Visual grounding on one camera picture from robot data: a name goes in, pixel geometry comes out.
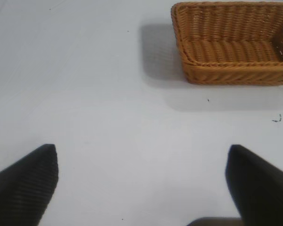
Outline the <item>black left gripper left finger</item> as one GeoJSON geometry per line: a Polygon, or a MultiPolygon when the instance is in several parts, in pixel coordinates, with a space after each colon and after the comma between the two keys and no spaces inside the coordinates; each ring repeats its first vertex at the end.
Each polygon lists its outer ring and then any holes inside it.
{"type": "Polygon", "coordinates": [[[54,144],[44,144],[0,172],[0,226],[37,226],[58,183],[54,144]]]}

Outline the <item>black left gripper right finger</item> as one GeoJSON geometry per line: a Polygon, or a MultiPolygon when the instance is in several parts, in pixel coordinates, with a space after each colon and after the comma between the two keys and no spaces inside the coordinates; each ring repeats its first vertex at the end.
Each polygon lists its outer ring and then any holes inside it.
{"type": "Polygon", "coordinates": [[[283,171],[242,145],[232,145],[225,177],[246,226],[283,226],[283,171]]]}

